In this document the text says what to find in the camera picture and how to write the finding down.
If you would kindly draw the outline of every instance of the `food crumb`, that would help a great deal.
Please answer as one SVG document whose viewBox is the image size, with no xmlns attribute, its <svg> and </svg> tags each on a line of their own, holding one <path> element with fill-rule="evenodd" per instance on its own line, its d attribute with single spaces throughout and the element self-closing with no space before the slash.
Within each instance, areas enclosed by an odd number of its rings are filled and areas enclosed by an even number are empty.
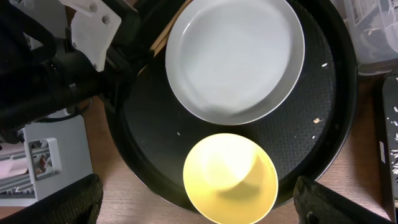
<svg viewBox="0 0 398 224">
<path fill-rule="evenodd" d="M 323 121 L 323 120 L 321 120 L 321 119 L 319 119 L 319 118 L 316 118 L 316 119 L 313 120 L 313 122 L 314 122 L 315 124 L 318 124 L 318 123 L 321 122 L 321 121 Z"/>
</svg>

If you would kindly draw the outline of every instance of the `barcode label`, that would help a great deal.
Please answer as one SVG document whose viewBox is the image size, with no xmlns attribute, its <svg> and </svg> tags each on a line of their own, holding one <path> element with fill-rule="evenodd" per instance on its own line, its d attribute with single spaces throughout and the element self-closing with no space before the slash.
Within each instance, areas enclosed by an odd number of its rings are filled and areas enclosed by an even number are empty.
<svg viewBox="0 0 398 224">
<path fill-rule="evenodd" d="M 354 25 L 360 24 L 376 7 L 376 0 L 351 0 Z"/>
</svg>

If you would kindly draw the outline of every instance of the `cable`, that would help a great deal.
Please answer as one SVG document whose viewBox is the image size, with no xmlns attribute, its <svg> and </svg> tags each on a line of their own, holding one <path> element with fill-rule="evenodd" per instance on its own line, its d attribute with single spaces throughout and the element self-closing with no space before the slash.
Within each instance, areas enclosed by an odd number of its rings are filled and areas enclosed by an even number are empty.
<svg viewBox="0 0 398 224">
<path fill-rule="evenodd" d="M 66 121 L 68 119 L 72 119 L 75 118 L 79 115 L 82 115 L 86 110 L 90 109 L 91 106 L 93 106 L 93 99 L 90 98 L 90 104 L 86 107 L 84 107 L 83 109 L 79 109 L 78 107 L 76 107 L 76 110 L 73 114 L 70 114 L 68 116 L 64 116 L 62 118 L 42 118 L 39 119 L 37 121 L 35 121 L 36 123 L 54 123 L 54 122 L 59 122 L 59 121 Z"/>
</svg>

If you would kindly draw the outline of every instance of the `yellow bowl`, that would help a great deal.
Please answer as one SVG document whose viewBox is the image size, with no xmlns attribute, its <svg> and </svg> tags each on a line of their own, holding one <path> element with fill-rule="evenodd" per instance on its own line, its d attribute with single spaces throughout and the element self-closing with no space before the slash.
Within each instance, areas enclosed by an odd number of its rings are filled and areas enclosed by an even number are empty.
<svg viewBox="0 0 398 224">
<path fill-rule="evenodd" d="M 215 134 L 196 144 L 184 164 L 192 204 L 216 223 L 256 223 L 274 206 L 275 167 L 264 150 L 236 134 Z"/>
</svg>

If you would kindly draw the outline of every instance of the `screw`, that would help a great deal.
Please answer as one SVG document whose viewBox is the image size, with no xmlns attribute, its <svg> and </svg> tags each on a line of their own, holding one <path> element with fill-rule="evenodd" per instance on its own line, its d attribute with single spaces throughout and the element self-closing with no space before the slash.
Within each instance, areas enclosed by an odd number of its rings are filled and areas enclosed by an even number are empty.
<svg viewBox="0 0 398 224">
<path fill-rule="evenodd" d="M 91 5 L 90 5 L 90 11 L 91 11 L 91 12 L 96 12 L 96 11 L 97 11 L 97 5 L 94 4 L 94 3 L 91 4 Z"/>
<path fill-rule="evenodd" d="M 104 24 L 109 24 L 109 22 L 111 22 L 111 19 L 109 18 L 109 16 L 103 16 L 102 17 L 102 22 Z"/>
</svg>

